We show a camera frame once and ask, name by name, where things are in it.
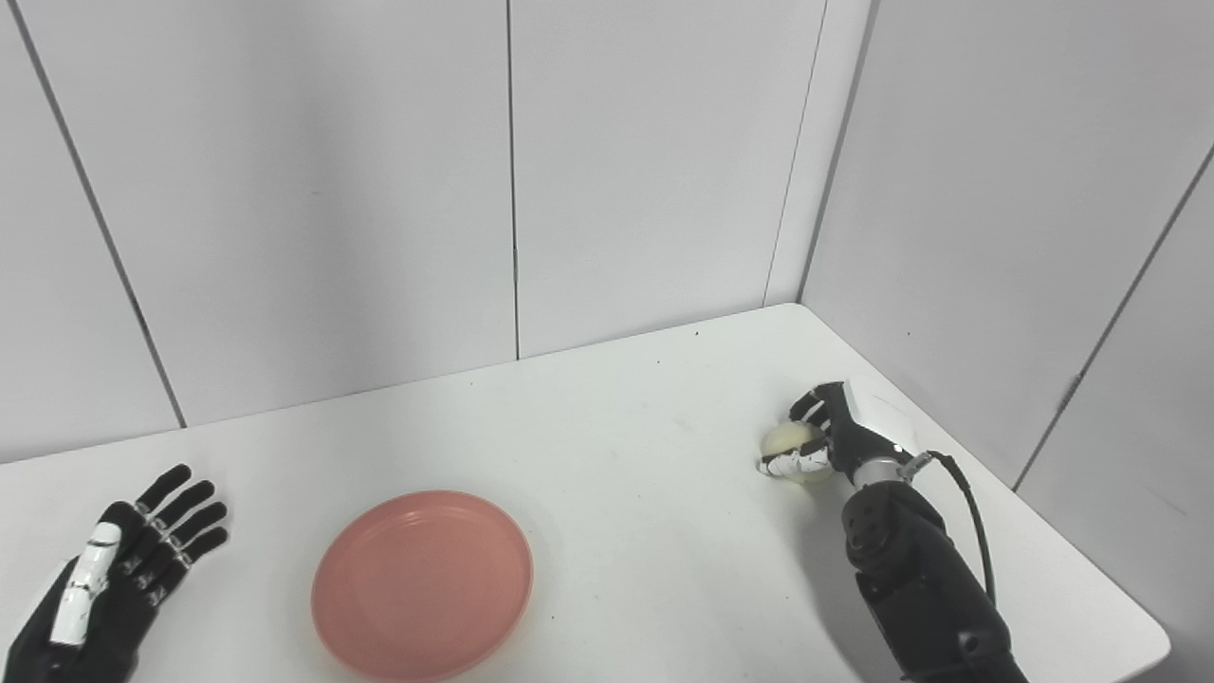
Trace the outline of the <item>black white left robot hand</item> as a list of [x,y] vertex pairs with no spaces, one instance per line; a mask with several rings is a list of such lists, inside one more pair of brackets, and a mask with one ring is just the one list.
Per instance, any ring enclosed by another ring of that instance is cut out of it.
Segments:
[[127,682],[138,649],[204,554],[225,545],[226,503],[187,463],[110,503],[8,645],[5,682]]

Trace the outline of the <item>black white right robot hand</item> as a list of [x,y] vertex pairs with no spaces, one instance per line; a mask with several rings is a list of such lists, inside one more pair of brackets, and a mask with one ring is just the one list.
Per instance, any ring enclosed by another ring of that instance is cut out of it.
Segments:
[[798,483],[841,474],[855,489],[909,483],[917,457],[910,419],[858,379],[815,386],[764,436],[756,469]]

